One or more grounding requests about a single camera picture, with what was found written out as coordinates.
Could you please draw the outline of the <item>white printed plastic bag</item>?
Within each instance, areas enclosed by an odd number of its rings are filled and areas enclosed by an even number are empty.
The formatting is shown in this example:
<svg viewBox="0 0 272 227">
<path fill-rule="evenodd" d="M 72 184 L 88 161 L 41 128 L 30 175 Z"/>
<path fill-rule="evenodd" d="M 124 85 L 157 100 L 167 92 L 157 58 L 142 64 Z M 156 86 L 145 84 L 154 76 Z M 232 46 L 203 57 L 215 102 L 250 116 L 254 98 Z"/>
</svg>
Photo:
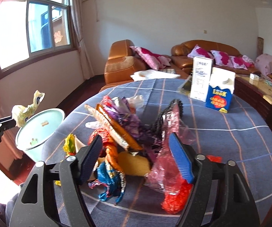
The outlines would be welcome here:
<svg viewBox="0 0 272 227">
<path fill-rule="evenodd" d="M 34 115 L 38 106 L 45 97 L 44 92 L 36 90 L 33 95 L 33 102 L 27 107 L 23 105 L 14 105 L 12 107 L 12 118 L 16 121 L 16 126 L 21 128 Z"/>
</svg>

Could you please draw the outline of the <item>pink clear plastic bag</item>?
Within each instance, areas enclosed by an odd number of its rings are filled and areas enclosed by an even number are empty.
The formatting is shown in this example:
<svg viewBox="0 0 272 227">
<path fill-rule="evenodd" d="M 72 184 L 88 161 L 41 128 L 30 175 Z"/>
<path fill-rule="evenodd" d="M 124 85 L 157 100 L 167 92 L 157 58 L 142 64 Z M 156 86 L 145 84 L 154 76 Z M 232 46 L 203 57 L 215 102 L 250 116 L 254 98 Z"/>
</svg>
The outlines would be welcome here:
<svg viewBox="0 0 272 227">
<path fill-rule="evenodd" d="M 166 153 L 172 155 L 169 147 L 169 137 L 171 133 L 176 133 L 180 140 L 188 144 L 192 144 L 195 140 L 188 126 L 182 121 L 182 118 L 179 117 L 179 108 L 177 104 L 174 105 L 173 111 L 165 117 L 165 121 L 162 126 L 163 146 L 162 149 L 160 149 L 158 156 Z M 151 171 L 146 175 L 146 186 L 151 187 L 157 192 L 164 193 L 160 185 L 161 174 L 159 169 L 160 163 L 158 162 L 158 156 L 152 165 Z"/>
</svg>

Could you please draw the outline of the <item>purple snack wrapper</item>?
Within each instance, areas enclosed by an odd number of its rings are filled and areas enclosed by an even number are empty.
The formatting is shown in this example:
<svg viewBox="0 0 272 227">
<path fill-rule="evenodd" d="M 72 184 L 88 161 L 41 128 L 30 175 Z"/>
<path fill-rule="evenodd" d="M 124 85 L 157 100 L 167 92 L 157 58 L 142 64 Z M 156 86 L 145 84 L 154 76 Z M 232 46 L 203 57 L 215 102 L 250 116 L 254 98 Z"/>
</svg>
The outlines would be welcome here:
<svg viewBox="0 0 272 227">
<path fill-rule="evenodd" d="M 154 135 L 149 127 L 143 124 L 136 114 L 136 109 L 130 107 L 125 97 L 110 98 L 105 95 L 100 102 L 104 110 L 119 123 L 144 149 L 143 155 L 155 162 L 162 149 L 162 136 Z"/>
</svg>

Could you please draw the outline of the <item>light green trash bin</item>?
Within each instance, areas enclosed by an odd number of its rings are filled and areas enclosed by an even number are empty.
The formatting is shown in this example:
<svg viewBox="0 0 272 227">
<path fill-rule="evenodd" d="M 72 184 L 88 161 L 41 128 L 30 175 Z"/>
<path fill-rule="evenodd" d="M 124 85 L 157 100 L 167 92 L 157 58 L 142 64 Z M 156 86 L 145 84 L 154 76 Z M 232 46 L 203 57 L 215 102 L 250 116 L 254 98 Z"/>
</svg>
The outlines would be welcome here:
<svg viewBox="0 0 272 227">
<path fill-rule="evenodd" d="M 54 134 L 64 119 L 64 111 L 58 108 L 46 109 L 35 114 L 18 130 L 15 137 L 16 147 L 34 162 L 42 160 L 43 144 Z"/>
</svg>

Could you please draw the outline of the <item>blue plaid tablecloth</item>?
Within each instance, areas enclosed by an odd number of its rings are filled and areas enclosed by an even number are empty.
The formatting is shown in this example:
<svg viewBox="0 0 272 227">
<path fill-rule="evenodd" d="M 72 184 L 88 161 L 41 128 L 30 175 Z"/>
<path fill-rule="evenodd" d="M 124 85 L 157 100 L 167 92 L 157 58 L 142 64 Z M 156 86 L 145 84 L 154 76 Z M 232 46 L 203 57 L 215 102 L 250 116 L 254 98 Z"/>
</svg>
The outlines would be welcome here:
<svg viewBox="0 0 272 227">
<path fill-rule="evenodd" d="M 141 95 L 144 105 L 137 116 L 150 126 L 158 114 L 174 99 L 183 103 L 183 122 L 189 127 L 191 145 L 197 153 L 233 160 L 244 175 L 259 218 L 265 219 L 272 205 L 272 132 L 260 114 L 247 102 L 234 96 L 228 113 L 207 108 L 204 102 L 178 92 L 180 79 L 152 79 L 110 87 L 86 100 L 95 107 L 105 95 L 133 97 Z M 81 191 L 96 226 L 175 226 L 178 214 L 162 209 L 162 193 L 145 185 L 143 177 L 128 176 L 121 202 L 99 199 L 103 186 Z"/>
</svg>

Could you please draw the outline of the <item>orange gold long box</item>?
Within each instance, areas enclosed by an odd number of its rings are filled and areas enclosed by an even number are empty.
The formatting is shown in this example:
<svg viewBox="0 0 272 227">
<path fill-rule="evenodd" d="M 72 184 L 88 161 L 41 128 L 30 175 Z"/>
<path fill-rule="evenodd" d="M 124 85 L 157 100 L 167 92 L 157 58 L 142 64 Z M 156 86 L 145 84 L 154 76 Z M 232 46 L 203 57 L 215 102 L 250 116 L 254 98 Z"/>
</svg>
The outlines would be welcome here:
<svg viewBox="0 0 272 227">
<path fill-rule="evenodd" d="M 94 108 L 85 104 L 84 107 L 103 126 L 103 128 L 109 132 L 114 141 L 124 150 L 129 152 L 139 152 L 143 150 L 143 147 L 139 145 L 117 121 L 111 118 L 102 105 L 97 104 Z"/>
</svg>

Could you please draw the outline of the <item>wooden coffee table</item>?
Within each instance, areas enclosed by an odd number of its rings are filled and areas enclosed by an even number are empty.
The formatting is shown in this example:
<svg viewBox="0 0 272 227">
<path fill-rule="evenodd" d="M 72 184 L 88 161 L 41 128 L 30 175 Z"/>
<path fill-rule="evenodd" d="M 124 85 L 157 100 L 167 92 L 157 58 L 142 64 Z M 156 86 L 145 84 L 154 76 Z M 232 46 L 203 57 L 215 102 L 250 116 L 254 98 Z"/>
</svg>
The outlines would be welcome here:
<svg viewBox="0 0 272 227">
<path fill-rule="evenodd" d="M 248 75 L 236 75 L 234 94 L 250 104 L 272 130 L 272 86 L 264 79 L 256 81 Z"/>
</svg>

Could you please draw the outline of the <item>clear dark snack packet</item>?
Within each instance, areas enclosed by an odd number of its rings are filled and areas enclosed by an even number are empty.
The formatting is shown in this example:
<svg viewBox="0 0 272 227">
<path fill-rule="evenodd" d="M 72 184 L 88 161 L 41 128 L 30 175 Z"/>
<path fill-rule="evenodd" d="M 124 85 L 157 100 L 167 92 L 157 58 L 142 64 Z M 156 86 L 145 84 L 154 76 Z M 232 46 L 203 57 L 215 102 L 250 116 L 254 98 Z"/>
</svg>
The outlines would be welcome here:
<svg viewBox="0 0 272 227">
<path fill-rule="evenodd" d="M 184 83 L 178 87 L 177 91 L 189 97 L 190 90 L 191 90 L 191 83 L 192 83 L 192 76 L 189 75 L 188 78 L 184 81 Z"/>
</svg>

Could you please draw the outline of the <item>white tissue box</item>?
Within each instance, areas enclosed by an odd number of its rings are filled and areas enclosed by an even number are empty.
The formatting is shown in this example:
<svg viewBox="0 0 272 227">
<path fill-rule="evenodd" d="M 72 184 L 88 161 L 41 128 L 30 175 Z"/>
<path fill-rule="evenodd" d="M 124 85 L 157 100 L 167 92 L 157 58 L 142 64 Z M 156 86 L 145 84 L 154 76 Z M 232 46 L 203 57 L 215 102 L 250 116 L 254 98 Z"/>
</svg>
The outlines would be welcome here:
<svg viewBox="0 0 272 227">
<path fill-rule="evenodd" d="M 251 74 L 249 75 L 249 78 L 250 78 L 251 80 L 254 80 L 254 81 L 259 81 L 259 79 L 260 79 L 260 77 L 259 77 L 258 75 L 256 75 L 256 74 L 254 74 L 254 73 L 251 73 Z"/>
</svg>

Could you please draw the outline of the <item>tall white milk carton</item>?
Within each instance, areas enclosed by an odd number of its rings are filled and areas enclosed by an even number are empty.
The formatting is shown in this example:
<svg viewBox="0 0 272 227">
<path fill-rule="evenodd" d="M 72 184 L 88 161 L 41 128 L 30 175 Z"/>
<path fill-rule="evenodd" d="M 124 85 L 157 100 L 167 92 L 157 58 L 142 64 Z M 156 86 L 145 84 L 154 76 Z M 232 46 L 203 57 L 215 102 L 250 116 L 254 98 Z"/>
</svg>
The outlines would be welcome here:
<svg viewBox="0 0 272 227">
<path fill-rule="evenodd" d="M 206 102 L 213 60 L 196 56 L 193 58 L 190 98 Z"/>
</svg>

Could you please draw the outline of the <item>pink cloth covered chair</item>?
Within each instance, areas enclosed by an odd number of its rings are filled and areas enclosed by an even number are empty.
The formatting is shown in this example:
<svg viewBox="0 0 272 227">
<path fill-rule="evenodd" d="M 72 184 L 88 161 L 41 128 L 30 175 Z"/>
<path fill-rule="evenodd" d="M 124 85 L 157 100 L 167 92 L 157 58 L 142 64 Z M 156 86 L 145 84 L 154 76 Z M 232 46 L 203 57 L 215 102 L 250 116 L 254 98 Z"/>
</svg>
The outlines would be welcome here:
<svg viewBox="0 0 272 227">
<path fill-rule="evenodd" d="M 256 58 L 255 67 L 263 76 L 272 74 L 272 55 L 262 54 Z"/>
</svg>

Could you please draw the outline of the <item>pink floral pillow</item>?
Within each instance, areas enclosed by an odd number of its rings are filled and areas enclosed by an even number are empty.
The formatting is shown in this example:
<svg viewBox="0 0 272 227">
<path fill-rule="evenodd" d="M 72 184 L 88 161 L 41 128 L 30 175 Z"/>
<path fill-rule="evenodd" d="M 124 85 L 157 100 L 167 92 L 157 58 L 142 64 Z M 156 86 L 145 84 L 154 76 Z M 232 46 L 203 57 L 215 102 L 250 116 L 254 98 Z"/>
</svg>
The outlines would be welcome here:
<svg viewBox="0 0 272 227">
<path fill-rule="evenodd" d="M 211 50 L 211 54 L 214 57 L 215 64 L 217 66 L 226 66 L 233 67 L 233 63 L 231 62 L 230 56 L 226 52 Z"/>
<path fill-rule="evenodd" d="M 196 44 L 196 46 L 187 55 L 187 57 L 188 58 L 203 57 L 203 58 L 214 59 L 214 56 L 210 52 L 200 47 L 198 44 Z"/>
<path fill-rule="evenodd" d="M 231 63 L 234 69 L 244 69 L 247 70 L 245 61 L 242 56 L 230 56 Z"/>
</svg>

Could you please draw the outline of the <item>white folded cloth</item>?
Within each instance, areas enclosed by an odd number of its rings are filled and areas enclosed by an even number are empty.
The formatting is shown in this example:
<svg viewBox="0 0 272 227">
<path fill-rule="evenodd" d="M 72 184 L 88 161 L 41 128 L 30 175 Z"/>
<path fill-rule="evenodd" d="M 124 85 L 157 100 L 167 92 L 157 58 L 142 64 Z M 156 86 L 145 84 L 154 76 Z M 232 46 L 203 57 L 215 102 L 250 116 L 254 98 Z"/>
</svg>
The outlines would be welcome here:
<svg viewBox="0 0 272 227">
<path fill-rule="evenodd" d="M 155 70 L 145 70 L 133 73 L 130 77 L 134 82 L 149 79 L 178 79 L 181 75 Z"/>
</svg>

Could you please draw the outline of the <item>beige curtain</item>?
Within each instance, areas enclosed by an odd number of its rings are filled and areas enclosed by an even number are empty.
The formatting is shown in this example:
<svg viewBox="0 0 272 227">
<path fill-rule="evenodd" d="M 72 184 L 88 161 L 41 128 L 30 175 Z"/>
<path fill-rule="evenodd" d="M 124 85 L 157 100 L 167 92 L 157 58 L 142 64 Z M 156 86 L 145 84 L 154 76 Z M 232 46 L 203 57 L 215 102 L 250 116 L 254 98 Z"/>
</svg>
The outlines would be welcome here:
<svg viewBox="0 0 272 227">
<path fill-rule="evenodd" d="M 84 80 L 94 77 L 94 72 L 88 58 L 87 49 L 84 42 L 83 22 L 82 22 L 82 0 L 70 0 L 71 18 L 77 40 L 77 48 L 80 56 L 80 65 Z"/>
</svg>

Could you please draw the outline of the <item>pink pillow on chaise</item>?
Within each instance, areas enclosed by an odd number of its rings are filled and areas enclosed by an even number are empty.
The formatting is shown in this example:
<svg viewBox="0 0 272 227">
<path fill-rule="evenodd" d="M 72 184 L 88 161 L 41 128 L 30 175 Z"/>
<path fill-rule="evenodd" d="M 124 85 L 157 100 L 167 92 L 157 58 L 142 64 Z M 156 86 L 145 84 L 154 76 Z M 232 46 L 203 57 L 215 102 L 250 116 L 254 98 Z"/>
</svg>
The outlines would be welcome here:
<svg viewBox="0 0 272 227">
<path fill-rule="evenodd" d="M 130 46 L 133 50 L 152 70 L 161 70 L 170 66 L 171 59 L 160 54 L 137 46 Z"/>
</svg>

